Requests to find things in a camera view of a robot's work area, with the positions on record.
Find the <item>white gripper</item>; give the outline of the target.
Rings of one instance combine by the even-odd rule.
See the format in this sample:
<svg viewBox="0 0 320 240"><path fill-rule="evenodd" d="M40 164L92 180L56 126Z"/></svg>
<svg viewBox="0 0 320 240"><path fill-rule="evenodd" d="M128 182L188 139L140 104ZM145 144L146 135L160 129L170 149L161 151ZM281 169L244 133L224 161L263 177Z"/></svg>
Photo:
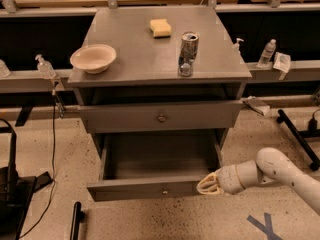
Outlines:
<svg viewBox="0 0 320 240"><path fill-rule="evenodd" d="M238 194L248 188L258 186L262 182L263 173L254 160L241 164L221 167L216 173L212 172L204 177L197 186L202 195L219 195L222 190L228 194Z"/></svg>

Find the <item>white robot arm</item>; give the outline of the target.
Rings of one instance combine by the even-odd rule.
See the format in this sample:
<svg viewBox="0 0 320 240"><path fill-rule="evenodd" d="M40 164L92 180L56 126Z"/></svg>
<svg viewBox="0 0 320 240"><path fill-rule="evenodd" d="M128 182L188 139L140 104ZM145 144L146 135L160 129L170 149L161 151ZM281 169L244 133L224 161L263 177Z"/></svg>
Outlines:
<svg viewBox="0 0 320 240"><path fill-rule="evenodd" d="M284 153L271 147L259 150L255 160L223 166L208 174L196 189L203 195L235 195L274 182L290 187L320 214L320 182L302 172Z"/></svg>

